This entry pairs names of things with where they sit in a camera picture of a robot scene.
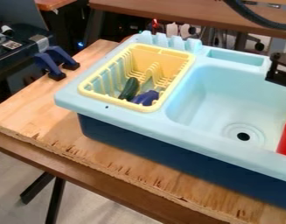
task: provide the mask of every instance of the black cable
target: black cable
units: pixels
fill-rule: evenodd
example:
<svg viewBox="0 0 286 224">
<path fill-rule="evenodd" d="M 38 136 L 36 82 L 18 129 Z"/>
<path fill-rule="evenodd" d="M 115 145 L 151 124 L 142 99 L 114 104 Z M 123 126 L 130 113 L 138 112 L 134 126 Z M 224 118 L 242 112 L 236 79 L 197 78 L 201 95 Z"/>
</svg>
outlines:
<svg viewBox="0 0 286 224">
<path fill-rule="evenodd" d="M 244 18 L 268 27 L 272 29 L 277 29 L 277 30 L 285 30 L 286 31 L 286 24 L 281 24 L 277 23 L 271 20 L 266 19 L 265 17 L 262 17 L 256 13 L 254 13 L 252 10 L 250 10 L 241 0 L 224 0 L 224 2 L 230 6 L 234 11 L 239 13 L 241 16 Z"/>
</svg>

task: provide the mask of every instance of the dish rack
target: dish rack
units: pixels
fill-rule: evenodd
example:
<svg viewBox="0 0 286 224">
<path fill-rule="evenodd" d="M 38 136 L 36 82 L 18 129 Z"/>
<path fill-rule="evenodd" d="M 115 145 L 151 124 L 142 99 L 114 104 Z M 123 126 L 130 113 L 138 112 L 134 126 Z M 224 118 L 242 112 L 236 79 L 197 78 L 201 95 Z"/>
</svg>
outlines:
<svg viewBox="0 0 286 224">
<path fill-rule="evenodd" d="M 78 91 L 82 95 L 127 109 L 153 112 L 161 107 L 194 59 L 188 52 L 153 45 L 131 44 L 89 75 L 78 86 Z M 140 84 L 138 94 L 155 90 L 159 93 L 159 99 L 154 100 L 151 106 L 118 99 L 118 95 L 131 77 L 137 78 Z"/>
</svg>

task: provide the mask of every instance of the blue clamp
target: blue clamp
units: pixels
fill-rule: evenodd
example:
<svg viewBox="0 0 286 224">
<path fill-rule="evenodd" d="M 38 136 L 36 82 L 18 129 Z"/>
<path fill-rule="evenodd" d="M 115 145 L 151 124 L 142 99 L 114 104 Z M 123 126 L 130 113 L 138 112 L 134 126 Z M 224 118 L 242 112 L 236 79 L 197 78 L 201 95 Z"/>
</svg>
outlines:
<svg viewBox="0 0 286 224">
<path fill-rule="evenodd" d="M 49 54 L 45 52 L 36 53 L 34 55 L 34 61 L 38 67 L 49 71 L 49 78 L 56 81 L 61 81 L 66 78 L 66 74 L 59 70 L 59 67 L 55 64 Z"/>
<path fill-rule="evenodd" d="M 60 46 L 49 46 L 45 52 L 48 53 L 56 63 L 64 63 L 63 68 L 65 69 L 74 71 L 80 67 L 80 63 L 76 62 Z"/>
</svg>

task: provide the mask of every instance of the floor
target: floor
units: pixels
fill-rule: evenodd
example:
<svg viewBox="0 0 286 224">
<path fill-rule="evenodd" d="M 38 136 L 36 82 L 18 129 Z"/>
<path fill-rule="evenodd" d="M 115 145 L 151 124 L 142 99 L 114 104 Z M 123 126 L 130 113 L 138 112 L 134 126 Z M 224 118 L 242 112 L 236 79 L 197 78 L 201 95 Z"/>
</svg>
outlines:
<svg viewBox="0 0 286 224">
<path fill-rule="evenodd" d="M 42 171 L 0 153 L 0 224 L 44 224 L 53 182 L 30 204 L 19 194 Z M 142 214 L 66 183 L 57 224 L 158 224 Z"/>
</svg>

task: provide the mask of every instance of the wooden table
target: wooden table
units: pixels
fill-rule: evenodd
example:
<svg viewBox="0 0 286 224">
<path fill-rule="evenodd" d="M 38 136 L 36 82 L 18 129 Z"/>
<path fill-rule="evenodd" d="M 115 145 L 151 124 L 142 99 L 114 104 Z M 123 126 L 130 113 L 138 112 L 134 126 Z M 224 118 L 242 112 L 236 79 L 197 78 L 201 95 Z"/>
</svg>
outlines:
<svg viewBox="0 0 286 224">
<path fill-rule="evenodd" d="M 53 95 L 117 45 L 97 41 L 74 57 L 81 67 L 66 79 L 44 76 L 0 104 L 0 151 L 164 223 L 286 224 L 285 210 L 81 134 L 76 114 Z M 90 167 L 69 157 L 83 148 Z"/>
<path fill-rule="evenodd" d="M 286 3 L 286 0 L 273 0 L 270 2 Z M 273 30 L 254 24 L 238 15 L 222 1 L 89 0 L 89 4 L 92 8 L 101 11 L 113 11 L 138 17 L 185 22 L 191 25 L 212 26 L 220 29 L 286 39 L 286 31 Z M 266 18 L 286 23 L 286 10 L 259 6 L 249 6 L 249 8 Z"/>
<path fill-rule="evenodd" d="M 35 0 L 41 11 L 54 11 L 77 0 Z"/>
</svg>

